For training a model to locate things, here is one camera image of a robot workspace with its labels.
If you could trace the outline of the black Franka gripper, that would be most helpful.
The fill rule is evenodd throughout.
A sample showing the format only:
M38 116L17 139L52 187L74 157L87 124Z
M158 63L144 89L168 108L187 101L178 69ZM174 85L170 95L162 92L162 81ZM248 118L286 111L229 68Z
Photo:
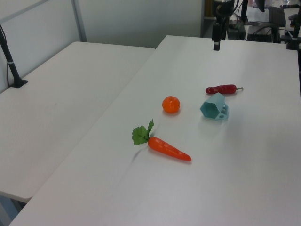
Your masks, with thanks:
M216 18L216 24L212 29L213 50L220 50L221 40L226 39L226 32L228 27L228 18L234 12L234 0L213 0L212 1L212 15Z

